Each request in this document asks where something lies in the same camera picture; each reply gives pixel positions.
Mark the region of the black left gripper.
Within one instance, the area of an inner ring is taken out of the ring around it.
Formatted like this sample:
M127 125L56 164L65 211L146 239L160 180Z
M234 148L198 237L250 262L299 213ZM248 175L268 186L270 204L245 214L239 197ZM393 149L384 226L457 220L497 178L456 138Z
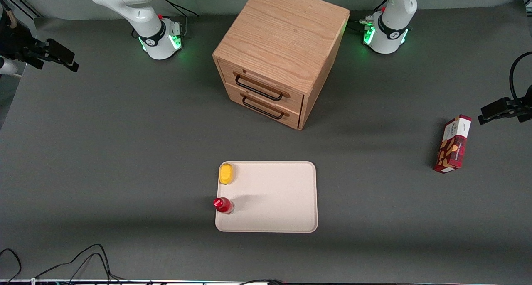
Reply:
M484 125L493 120L512 117L517 117L520 123L530 120L532 118L532 85L521 98L517 97L513 85L510 85L510 93L512 99L500 98L481 107L481 114L478 116L479 124Z

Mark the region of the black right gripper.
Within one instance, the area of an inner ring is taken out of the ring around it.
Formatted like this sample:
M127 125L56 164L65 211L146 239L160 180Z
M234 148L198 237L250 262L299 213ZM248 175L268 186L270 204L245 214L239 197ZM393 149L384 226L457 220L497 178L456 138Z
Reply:
M15 62L19 61L41 70L44 61L48 61L78 72L79 64L74 61L74 52L54 39L49 38L46 42L36 39L30 29L15 17L7 3L2 2L1 6L0 69L18 70Z

